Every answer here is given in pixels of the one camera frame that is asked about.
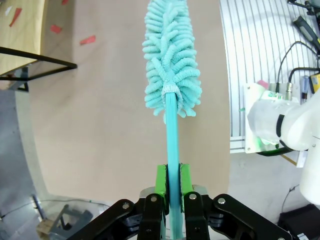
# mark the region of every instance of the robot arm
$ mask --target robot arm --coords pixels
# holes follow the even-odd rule
[[[291,149],[308,149],[300,191],[309,202],[320,205],[320,91],[305,104],[288,111],[280,138]]]
[[[259,99],[249,114],[252,132],[273,143],[308,150],[300,191],[311,203],[320,205],[320,91],[306,103],[283,99]]]

